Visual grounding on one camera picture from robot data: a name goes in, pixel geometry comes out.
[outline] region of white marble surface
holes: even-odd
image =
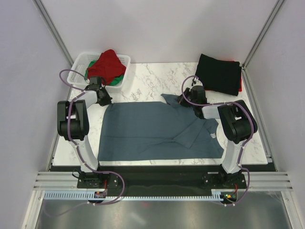
[[[161,94],[181,94],[182,81],[196,71],[197,63],[143,63],[131,64],[128,79],[122,88],[121,92],[112,93],[112,102],[148,102],[165,100]],[[186,82],[185,87],[190,87],[192,80]],[[73,90],[71,98],[79,94],[79,91]],[[206,97],[209,103],[229,102],[243,99],[251,110],[249,99],[243,85],[243,91],[239,95],[232,96],[218,92],[207,91]],[[102,128],[103,115],[106,107],[101,107],[98,104],[92,105],[88,109],[90,121],[89,142],[95,156],[99,151],[99,140]],[[227,139],[218,122],[216,136],[222,148],[226,148]],[[225,151],[222,158],[218,159],[180,159],[180,160],[145,160],[145,161],[101,161],[101,165],[218,165],[224,159]],[[264,148],[259,133],[255,133],[252,140],[245,148],[243,164],[267,164]],[[60,137],[53,165],[54,166],[75,166],[79,165],[79,161],[73,151],[71,145]]]

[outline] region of laundry basket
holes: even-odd
[[[99,59],[101,53],[94,53],[94,52],[83,52],[79,54],[76,58],[72,70],[75,70],[82,75],[85,75],[86,70],[91,61],[96,61]],[[126,67],[126,71],[124,74],[124,78],[115,86],[106,86],[106,89],[110,89],[111,92],[118,92],[122,89],[124,83],[126,82],[126,78],[128,76],[128,70],[130,67],[130,57],[127,55],[119,55],[117,54],[118,58],[120,59],[121,63]],[[81,88],[85,88],[89,84],[89,81],[85,81],[85,79],[74,72],[70,72],[67,79],[68,83],[73,84],[75,86],[79,86]]]

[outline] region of green cloth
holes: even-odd
[[[90,68],[92,65],[94,65],[96,61],[91,61],[88,68]],[[111,81],[110,84],[108,84],[109,86],[115,86],[117,85],[119,82],[121,82],[124,78],[124,75],[120,75],[118,77],[115,77],[114,80]],[[86,69],[86,73],[85,73],[85,79],[87,80],[88,79],[88,71]]]

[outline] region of white wall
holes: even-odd
[[[56,131],[68,67],[32,0],[0,2],[0,228],[19,229]]]
[[[276,0],[42,0],[72,58],[113,48],[132,62],[244,61]]]
[[[305,2],[286,1],[248,72],[280,170],[305,215]]]

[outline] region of gray floor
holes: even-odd
[[[80,201],[44,200],[50,214]],[[291,229],[279,192],[248,193],[235,207],[204,201],[121,201],[83,205],[57,218],[41,213],[37,229]]]

